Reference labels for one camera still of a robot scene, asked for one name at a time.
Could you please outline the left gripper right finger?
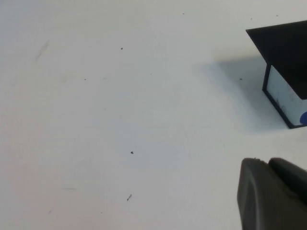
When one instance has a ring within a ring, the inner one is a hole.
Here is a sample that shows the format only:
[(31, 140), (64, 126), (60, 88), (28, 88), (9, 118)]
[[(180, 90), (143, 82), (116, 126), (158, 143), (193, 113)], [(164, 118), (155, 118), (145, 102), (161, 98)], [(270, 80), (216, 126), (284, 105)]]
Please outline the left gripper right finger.
[(296, 193), (301, 201), (307, 203), (307, 172), (282, 158), (271, 158), (269, 166), (279, 178)]

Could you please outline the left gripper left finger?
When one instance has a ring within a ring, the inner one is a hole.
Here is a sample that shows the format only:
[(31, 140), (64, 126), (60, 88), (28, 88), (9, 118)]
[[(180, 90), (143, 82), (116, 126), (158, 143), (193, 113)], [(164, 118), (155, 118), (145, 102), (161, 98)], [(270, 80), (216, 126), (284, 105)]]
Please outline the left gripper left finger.
[(241, 162), (237, 203), (244, 230), (305, 230), (307, 204), (279, 178), (269, 162)]

